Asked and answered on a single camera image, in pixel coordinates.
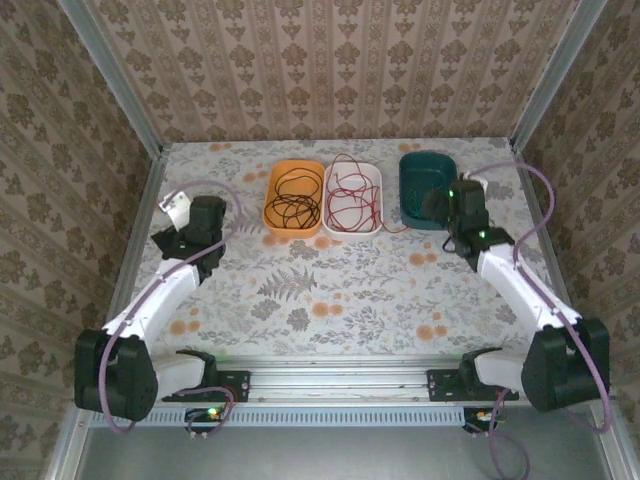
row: white connector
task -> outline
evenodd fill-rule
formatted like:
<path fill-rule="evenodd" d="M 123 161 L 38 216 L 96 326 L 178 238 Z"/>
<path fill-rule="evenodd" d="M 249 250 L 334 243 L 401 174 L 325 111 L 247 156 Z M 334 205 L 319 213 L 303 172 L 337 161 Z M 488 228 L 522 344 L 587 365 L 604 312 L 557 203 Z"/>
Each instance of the white connector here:
<path fill-rule="evenodd" d="M 162 201 L 158 204 L 160 210 L 169 215 L 173 226 L 176 230 L 180 230 L 182 227 L 189 223 L 189 208 L 191 207 L 191 200 L 187 197 L 186 193 L 178 192 L 175 197 L 167 203 L 167 198 L 171 195 L 165 195 Z"/>
<path fill-rule="evenodd" d="M 482 185 L 482 190 L 484 190 L 485 195 L 487 194 L 487 188 L 489 188 L 489 181 L 484 178 L 484 177 L 478 177 L 477 175 L 474 175 L 473 177 L 470 177 L 469 174 L 471 172 L 464 172 L 462 174 L 462 178 L 464 180 L 475 180 L 476 182 L 479 182 L 480 185 Z"/>

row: metal frame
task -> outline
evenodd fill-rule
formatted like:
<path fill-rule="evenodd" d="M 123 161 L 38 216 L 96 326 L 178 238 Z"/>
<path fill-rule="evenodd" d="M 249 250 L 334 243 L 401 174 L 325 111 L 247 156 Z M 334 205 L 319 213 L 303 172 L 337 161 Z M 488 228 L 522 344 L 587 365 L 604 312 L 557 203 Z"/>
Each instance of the metal frame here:
<path fill-rule="evenodd" d="M 562 34 L 558 46 L 511 134 L 511 140 L 517 150 L 523 150 L 533 135 L 606 4 L 607 0 L 585 0 L 576 7 L 569 25 Z"/>
<path fill-rule="evenodd" d="M 112 299 L 109 315 L 122 310 L 131 297 L 142 250 L 146 242 L 151 217 L 163 180 L 168 151 L 161 156 L 152 169 L 145 186 L 138 215 L 118 284 Z M 516 152 L 515 159 L 522 162 Z M 528 175 L 521 175 L 522 185 L 529 208 L 538 222 L 542 213 L 533 192 Z M 539 234 L 549 275 L 557 294 L 567 301 L 568 296 L 560 270 L 553 255 L 551 241 L 546 229 Z M 252 411 L 287 412 L 300 408 L 317 409 L 375 409 L 397 408 L 413 411 L 437 409 L 443 404 L 432 404 L 426 388 L 426 370 L 430 368 L 457 368 L 459 356 L 454 355 L 409 355 L 398 357 L 367 358 L 359 356 L 295 357 L 281 356 L 231 356 L 221 359 L 219 367 L 224 370 L 249 370 L 252 373 L 252 396 L 245 408 Z M 492 402 L 455 402 L 449 407 L 490 406 Z M 519 405 L 529 405 L 522 397 Z M 171 408 L 201 407 L 201 404 L 172 404 Z M 166 409 L 167 404 L 158 404 L 156 409 Z M 578 410 L 590 410 L 593 421 L 602 421 L 599 403 L 580 406 Z M 614 423 L 610 432 L 600 436 L 603 455 L 613 478 L 621 480 L 639 479 L 638 460 L 631 446 L 631 439 L 624 420 L 614 407 Z M 70 407 L 58 443 L 54 450 L 50 468 L 45 476 L 48 480 L 75 478 L 82 458 L 85 440 L 91 428 L 93 412 Z"/>
<path fill-rule="evenodd" d="M 187 407 L 157 407 L 136 427 L 186 427 L 190 409 Z M 115 419 L 116 425 L 126 427 L 129 421 Z M 264 407 L 237 404 L 224 427 L 462 427 L 464 408 L 451 406 L 413 407 Z M 198 422 L 192 427 L 210 427 Z M 95 412 L 92 428 L 108 428 L 102 413 Z"/>
<path fill-rule="evenodd" d="M 142 260 L 142 251 L 149 234 L 151 216 L 164 179 L 166 164 L 166 153 L 151 164 L 149 176 L 140 199 L 138 213 L 131 230 L 129 244 L 122 260 L 122 269 L 118 275 L 116 288 L 111 298 L 107 318 L 112 318 L 115 313 L 124 309 L 131 298 L 140 261 Z M 69 406 L 44 477 L 45 479 L 66 480 L 75 478 L 75 472 L 78 469 L 84 442 L 88 434 L 90 420 L 91 412 L 80 410 L 75 405 Z"/>
<path fill-rule="evenodd" d="M 98 22 L 93 17 L 86 2 L 78 0 L 60 0 L 60 6 L 69 17 L 69 21 L 78 33 L 80 41 L 87 48 L 94 63 L 100 70 L 113 92 L 120 107 L 129 119 L 152 160 L 160 158 L 162 142 L 160 135 L 149 121 L 145 109 L 127 81 L 118 61 L 109 48 Z"/>

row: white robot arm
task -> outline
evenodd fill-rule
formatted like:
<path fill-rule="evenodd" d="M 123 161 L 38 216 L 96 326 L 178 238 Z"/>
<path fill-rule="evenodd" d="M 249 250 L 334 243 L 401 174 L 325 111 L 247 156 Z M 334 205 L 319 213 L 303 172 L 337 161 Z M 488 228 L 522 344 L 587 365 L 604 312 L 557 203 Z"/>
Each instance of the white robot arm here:
<path fill-rule="evenodd" d="M 220 198 L 201 196 L 190 202 L 180 193 L 172 204 L 174 208 L 166 213 L 174 226 L 152 236 L 163 253 L 154 277 L 118 316 L 99 331 L 83 331 L 76 342 L 74 397 L 80 408 L 102 411 L 102 388 L 113 415 L 138 421 L 159 399 L 183 389 L 216 387 L 223 381 L 229 384 L 236 376 L 222 375 L 215 358 L 202 352 L 180 351 L 151 360 L 162 328 L 212 275 L 224 255 L 224 246 L 215 247 L 222 238 L 226 207 Z M 199 258 L 185 263 L 194 256 Z M 100 361 L 114 336 L 117 340 L 109 352 L 106 381 L 100 386 Z M 234 373 L 242 376 L 241 384 L 248 380 L 248 372 Z"/>
<path fill-rule="evenodd" d="M 467 394 L 465 400 L 478 399 L 483 386 L 495 386 L 525 393 L 538 411 L 555 410 L 598 398 L 596 369 L 608 389 L 606 327 L 597 319 L 581 318 L 516 258 L 513 239 L 504 229 L 489 224 L 479 182 L 453 182 L 449 192 L 426 198 L 423 211 L 446 225 L 455 253 L 496 288 L 530 338 L 526 355 L 510 355 L 500 348 L 465 354 L 456 375 L 458 386 Z M 589 361 L 578 352 L 567 326 L 577 332 Z M 436 376 L 428 376 L 432 393 L 438 388 L 433 380 Z M 495 396 L 491 389 L 484 392 Z"/>
<path fill-rule="evenodd" d="M 489 226 L 484 193 L 478 182 L 461 180 L 451 186 L 448 205 L 442 199 L 425 200 L 423 210 L 446 224 L 455 252 L 502 295 L 531 338 L 527 355 L 514 356 L 500 348 L 463 356 L 458 379 L 474 400 L 479 386 L 497 386 L 524 392 L 539 411 L 549 411 L 598 396 L 593 377 L 575 344 L 566 334 L 563 317 L 576 327 L 605 382 L 609 384 L 609 337 L 598 320 L 583 320 L 565 305 L 521 260 L 515 260 L 514 242 L 501 228 Z M 114 415 L 141 420 L 156 400 L 193 387 L 218 386 L 215 359 L 202 353 L 178 352 L 155 358 L 151 351 L 161 329 L 178 306 L 217 268 L 224 247 L 192 264 L 183 264 L 221 237 L 224 202 L 197 197 L 187 209 L 167 211 L 175 227 L 153 236 L 164 260 L 154 278 L 131 304 L 101 331 L 85 330 L 76 344 L 75 402 L 80 408 L 102 411 L 97 372 L 108 339 L 119 333 L 117 361 L 107 374 L 109 405 Z M 237 372 L 248 378 L 249 372 Z"/>

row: wall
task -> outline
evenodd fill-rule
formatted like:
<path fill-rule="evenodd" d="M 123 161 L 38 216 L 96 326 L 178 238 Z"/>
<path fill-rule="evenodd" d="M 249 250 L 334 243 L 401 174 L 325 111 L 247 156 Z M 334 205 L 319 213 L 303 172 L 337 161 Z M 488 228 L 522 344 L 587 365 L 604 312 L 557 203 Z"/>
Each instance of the wall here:
<path fill-rule="evenodd" d="M 88 0 L 164 142 L 506 136 L 576 0 Z"/>
<path fill-rule="evenodd" d="M 640 2 L 608 2 L 524 156 L 552 179 L 553 246 L 575 306 L 611 332 L 640 446 Z"/>
<path fill-rule="evenodd" d="M 150 161 L 53 0 L 0 2 L 0 478 L 37 478 Z"/>

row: red cable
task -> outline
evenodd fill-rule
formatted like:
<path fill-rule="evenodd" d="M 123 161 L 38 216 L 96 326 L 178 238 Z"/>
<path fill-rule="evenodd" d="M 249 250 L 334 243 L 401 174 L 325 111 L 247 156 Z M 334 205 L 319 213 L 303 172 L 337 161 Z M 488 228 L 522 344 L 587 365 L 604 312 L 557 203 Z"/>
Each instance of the red cable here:
<path fill-rule="evenodd" d="M 327 195 L 325 199 L 325 208 L 327 210 L 327 225 L 331 229 L 337 230 L 339 232 L 358 232 L 364 225 L 366 225 L 369 222 L 371 222 L 372 224 L 372 228 L 370 231 L 375 230 L 379 226 L 382 226 L 387 232 L 393 233 L 393 234 L 401 233 L 407 230 L 409 227 L 404 227 L 403 229 L 396 230 L 396 231 L 390 230 L 384 224 L 384 221 L 382 219 L 382 211 L 376 210 L 376 200 L 378 199 L 378 195 L 381 195 L 380 187 L 377 185 L 374 185 L 371 178 L 369 178 L 367 175 L 362 173 L 360 164 L 351 155 L 347 153 L 339 153 L 338 155 L 336 155 L 335 158 L 333 159 L 333 162 L 331 162 L 331 166 L 329 167 L 329 175 L 327 176 L 327 178 L 330 179 L 331 176 L 334 175 L 333 167 L 336 163 L 336 160 L 338 160 L 338 158 L 340 158 L 341 156 L 348 157 L 353 163 L 355 163 L 358 172 L 350 173 L 342 177 L 339 177 L 338 174 L 336 173 L 335 181 L 338 186 L 331 190 L 329 190 L 328 186 L 325 186 L 325 188 L 327 189 Z M 346 179 L 351 179 L 354 177 L 362 179 L 362 182 L 363 182 L 362 186 L 356 189 L 342 186 L 341 182 L 344 182 Z M 367 194 L 369 194 L 371 200 L 368 200 L 366 198 Z M 343 208 L 340 208 L 339 210 L 334 210 L 331 207 L 331 205 L 333 200 L 336 198 L 353 198 L 354 202 L 356 203 L 360 202 L 360 203 L 358 205 L 343 207 Z M 358 217 L 357 221 L 353 225 L 345 226 L 342 224 L 340 220 L 336 218 L 336 214 L 346 212 L 348 210 L 360 210 L 360 216 Z"/>

